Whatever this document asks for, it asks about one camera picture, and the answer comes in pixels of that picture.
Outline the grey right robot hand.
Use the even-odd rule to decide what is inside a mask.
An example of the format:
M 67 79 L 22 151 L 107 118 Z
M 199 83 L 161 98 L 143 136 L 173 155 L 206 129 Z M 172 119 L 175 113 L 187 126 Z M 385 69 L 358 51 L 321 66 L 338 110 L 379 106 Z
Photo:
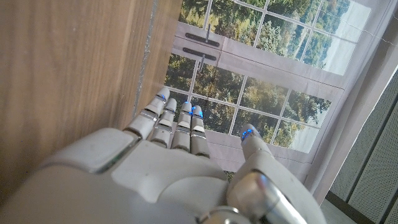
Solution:
M 100 129 L 46 159 L 1 222 L 325 223 L 256 128 L 239 134 L 245 161 L 229 179 L 210 158 L 201 108 L 178 108 L 163 88 L 123 130 Z

